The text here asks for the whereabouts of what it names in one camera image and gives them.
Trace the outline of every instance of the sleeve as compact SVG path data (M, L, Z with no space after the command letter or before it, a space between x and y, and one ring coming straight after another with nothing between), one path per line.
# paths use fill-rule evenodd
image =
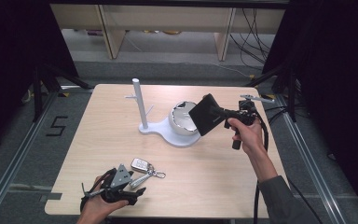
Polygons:
M319 223L309 208L293 196L280 175L260 183L258 187L271 223Z

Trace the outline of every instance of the white dome object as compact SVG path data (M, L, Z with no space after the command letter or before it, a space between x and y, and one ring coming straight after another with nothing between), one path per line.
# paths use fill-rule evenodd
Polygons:
M177 104L169 114L169 120L173 130L181 135L192 135L198 133L196 125L188 112L196 106L195 103L183 101Z

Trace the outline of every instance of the white stand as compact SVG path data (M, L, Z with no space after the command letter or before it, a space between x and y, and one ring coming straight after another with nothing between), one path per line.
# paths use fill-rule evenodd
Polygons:
M134 98L138 103L142 120L142 123L139 125L139 132L142 134L159 134L166 142L174 147L190 147L200 139L200 133L195 133L192 135L181 135L176 133L171 127L168 117L159 123L147 122L144 99L142 97L139 79L133 78L132 83L133 88L135 89L135 96L126 96L126 98Z

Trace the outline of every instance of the metal rail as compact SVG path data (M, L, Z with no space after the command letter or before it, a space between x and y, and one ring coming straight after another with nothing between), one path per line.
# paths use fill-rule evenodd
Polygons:
M277 95L277 104L279 106L286 106L286 102L284 101L281 95ZM292 122L288 113L283 114L284 120L286 121L287 127L290 130L293 138L295 139L298 151L305 162L305 165L310 173L310 177L315 185L315 188L318 190L319 195L321 196L321 200L324 203L324 207L330 216L330 219L333 223L347 223L342 212L338 206L338 203L327 186L327 183L324 180L322 173L320 172L318 165L316 164L315 159L312 157L312 153L305 142L301 131L298 129L298 126L295 122Z
M58 93L57 92L50 92L48 98L45 102L45 110L39 116L39 119L36 120L28 133L26 134L25 138L22 140L22 143L17 149L16 154L14 155L13 159L10 162L10 165L7 167L5 173L0 179L0 204L4 200L7 190L10 188L10 184L13 181L14 177L16 176L17 172L20 170L22 162L24 161L25 157L28 154L28 151L35 140L37 133L40 130L41 124L43 123L46 114L48 113L49 108L51 107L52 103L55 99L57 99Z

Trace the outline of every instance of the floor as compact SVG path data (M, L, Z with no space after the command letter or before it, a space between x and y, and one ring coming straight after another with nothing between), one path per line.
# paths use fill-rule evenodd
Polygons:
M250 80L252 75L259 75L259 70L263 66L260 62L263 61L263 56L259 49L247 48L261 59L256 60L247 54L242 54L235 44L234 39L242 45L242 38L246 37L246 35L233 34L227 49L227 57L223 62L219 62L214 47L213 34L183 32L179 35L167 35L163 32L128 31L120 52L114 60L108 58L101 36L87 35L87 32L83 30L62 30L62 34L76 63L167 63L172 66L177 64L206 64L227 72L233 72L245 80ZM274 35L260 35L259 37L266 46L270 46L274 39ZM253 36L250 36L249 42L252 46L258 47L259 42L255 41ZM237 69L238 67L247 66L255 68L255 71L258 72L249 74L249 72L245 73ZM258 87L259 91L265 94L273 94L270 90L270 83L271 81L266 84L260 84ZM84 107L89 97L89 94L75 94L72 101L75 101L79 107ZM279 104L284 105L284 95L278 96L277 101L279 99L281 99ZM59 97L52 105L52 110L65 111L61 105L65 103L62 103L62 101L64 99ZM269 118L279 113L279 110L274 109L276 105L263 105L266 109L270 109L267 112ZM24 105L23 108L19 109L13 121L7 126L9 131L5 134L8 136L7 139L9 141L0 146L7 149L6 151L0 150L0 180L2 174L10 165L11 159L16 156L17 146L21 145L22 141L19 137L10 136L13 136L13 132L16 133L15 136L25 136L28 130L33 128L30 124L32 119L32 109L30 107L32 108L32 105ZM71 114L71 117L81 118L82 111L74 110L62 113L78 113L73 116ZM315 209L323 223L358 223L358 199L356 194L351 189L345 175L342 174L337 164L326 156L328 148L324 144L323 138L319 135L317 127L312 123L306 108L298 107L296 109L296 117L296 123L293 123L287 115L282 115L270 124L287 176L290 176L295 186L299 188L300 192L302 192L310 205ZM49 122L43 124L41 130L48 130L48 124ZM299 136L302 140L296 141L295 137ZM59 144L70 144L70 139L60 139L60 141L50 143L51 145L48 146L58 148L57 145ZM38 144L41 143L38 143L36 138L32 144L39 146ZM57 157L56 160L62 160L66 152L63 150L55 153L57 154L55 155ZM25 196L29 194L36 195L41 192L47 194L51 190L52 183L55 180L54 176L56 175L52 174L55 174L60 169L60 167L54 167L48 170L35 170L34 165L29 166L33 168L28 168L28 163L31 161L35 163L38 157L40 157L40 153L37 150L30 151L23 164L20 164L20 171L11 180L13 183L10 190L0 205L0 223L8 221L12 223L62 223L76 221L75 217L45 217L43 199L37 200L36 196ZM42 160L40 161L41 163L36 163L37 166L49 167L47 162L43 163ZM310 172L312 169L316 170L318 175L312 174ZM33 184L29 188L27 183L32 182L29 178L35 172L40 172L43 176L39 177L37 181L39 184L37 186ZM300 194L294 189L293 185L292 189L295 196L301 200ZM325 197L321 195L321 192L327 192L329 195ZM37 212L34 212L31 208L22 208L18 212L20 208L14 208L12 204L19 204L22 201L24 204L36 204ZM252 221L237 219L235 223L252 223ZM260 223L269 223L269 221L263 219L260 220Z

